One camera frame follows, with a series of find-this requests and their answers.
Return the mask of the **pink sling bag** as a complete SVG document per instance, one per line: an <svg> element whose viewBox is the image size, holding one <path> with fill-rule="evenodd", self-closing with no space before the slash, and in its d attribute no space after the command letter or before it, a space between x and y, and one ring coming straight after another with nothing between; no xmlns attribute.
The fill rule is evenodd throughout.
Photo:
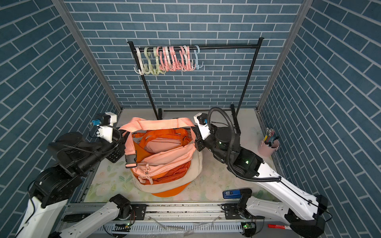
<svg viewBox="0 0 381 238"><path fill-rule="evenodd" d="M181 142L177 139L156 138L146 144L145 151L153 154L168 151L181 146Z"/></svg>
<svg viewBox="0 0 381 238"><path fill-rule="evenodd" d="M195 152L193 122L188 118L149 121L133 118L121 127L126 168L142 185L154 185L185 175Z"/></svg>

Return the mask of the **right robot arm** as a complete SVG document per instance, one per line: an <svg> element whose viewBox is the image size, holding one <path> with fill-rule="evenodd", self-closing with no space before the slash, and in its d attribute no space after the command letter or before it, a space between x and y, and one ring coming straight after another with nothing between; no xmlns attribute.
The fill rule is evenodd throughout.
<svg viewBox="0 0 381 238"><path fill-rule="evenodd" d="M238 203L226 212L244 219L258 216L283 222L304 238L318 238L324 233L328 200L323 195L309 194L273 170L260 156L240 145L240 135L225 111L218 107L194 117L197 151L208 149L213 157L225 164L235 177L253 182L275 196L278 201L253 197L248 188L228 190L226 199L237 196Z"/></svg>

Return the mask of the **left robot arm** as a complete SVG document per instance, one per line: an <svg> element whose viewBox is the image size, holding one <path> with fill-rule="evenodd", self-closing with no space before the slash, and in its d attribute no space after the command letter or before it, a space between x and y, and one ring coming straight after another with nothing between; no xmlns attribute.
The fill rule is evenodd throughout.
<svg viewBox="0 0 381 238"><path fill-rule="evenodd" d="M129 133L111 127L111 141L103 138L88 142L79 132L70 132L49 143L48 150L58 164L42 171L28 188L26 213L17 238L87 238L114 219L130 219L131 202L117 194L99 210L59 232L52 232L63 207L88 172L108 156L125 149Z"/></svg>

